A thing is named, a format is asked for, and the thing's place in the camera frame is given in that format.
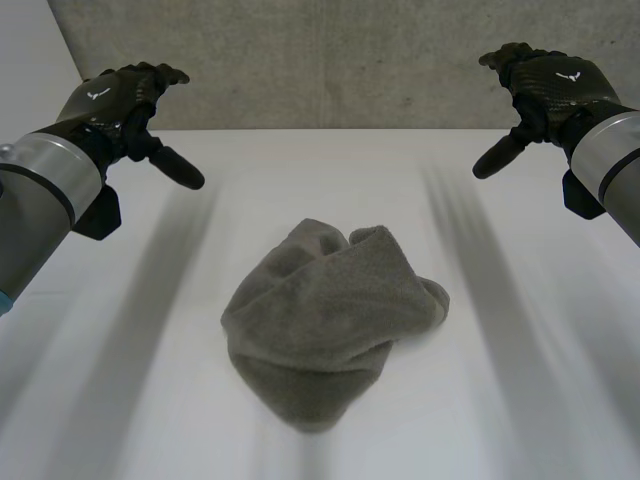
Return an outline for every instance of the white surface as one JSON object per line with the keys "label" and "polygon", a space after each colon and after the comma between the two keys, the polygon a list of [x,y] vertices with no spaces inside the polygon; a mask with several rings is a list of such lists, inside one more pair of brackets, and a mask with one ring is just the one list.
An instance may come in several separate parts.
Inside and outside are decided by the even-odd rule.
{"label": "white surface", "polygon": [[0,4],[0,143],[55,122],[80,83],[46,0]]}
{"label": "white surface", "polygon": [[[640,254],[562,206],[559,151],[491,180],[486,131],[167,132],[207,176],[122,161],[124,225],[69,237],[0,330],[0,478],[635,479]],[[282,425],[220,315],[303,218],[388,226],[452,297],[327,434]]]}

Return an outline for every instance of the black bracket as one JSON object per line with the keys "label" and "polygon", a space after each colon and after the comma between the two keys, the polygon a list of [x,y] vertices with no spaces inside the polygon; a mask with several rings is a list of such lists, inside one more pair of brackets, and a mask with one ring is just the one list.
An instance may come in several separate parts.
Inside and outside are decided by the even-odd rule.
{"label": "black bracket", "polygon": [[121,224],[118,194],[105,185],[72,230],[93,240],[104,240]]}

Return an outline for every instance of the black joint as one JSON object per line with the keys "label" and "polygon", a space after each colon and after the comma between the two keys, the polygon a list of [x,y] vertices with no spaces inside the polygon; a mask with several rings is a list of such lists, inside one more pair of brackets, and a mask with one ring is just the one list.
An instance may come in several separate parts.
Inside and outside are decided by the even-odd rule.
{"label": "black joint", "polygon": [[118,194],[105,185],[72,230],[93,240],[104,240],[121,224]]}
{"label": "black joint", "polygon": [[562,177],[562,191],[564,206],[586,220],[593,220],[606,211],[571,170]]}

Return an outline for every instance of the silver cylinder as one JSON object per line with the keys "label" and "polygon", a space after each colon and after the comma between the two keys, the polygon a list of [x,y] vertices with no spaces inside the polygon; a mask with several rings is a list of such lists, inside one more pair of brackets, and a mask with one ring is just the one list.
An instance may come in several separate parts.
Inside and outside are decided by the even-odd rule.
{"label": "silver cylinder", "polygon": [[571,156],[571,171],[602,203],[611,180],[607,175],[639,147],[640,112],[621,113],[592,128],[580,140]]}
{"label": "silver cylinder", "polygon": [[604,208],[640,246],[640,158],[625,166],[609,183]]}
{"label": "silver cylinder", "polygon": [[54,185],[68,200],[75,220],[102,189],[100,172],[91,158],[72,143],[47,133],[25,135],[2,152],[0,163],[24,168]]}

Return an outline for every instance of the crumpled towel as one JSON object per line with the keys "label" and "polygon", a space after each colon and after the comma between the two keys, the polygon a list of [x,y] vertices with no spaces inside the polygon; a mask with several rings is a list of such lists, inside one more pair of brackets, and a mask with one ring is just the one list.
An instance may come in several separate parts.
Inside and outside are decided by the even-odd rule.
{"label": "crumpled towel", "polygon": [[282,420],[331,428],[382,373],[393,342],[447,316],[385,227],[304,220],[241,283],[222,316],[238,373]]}

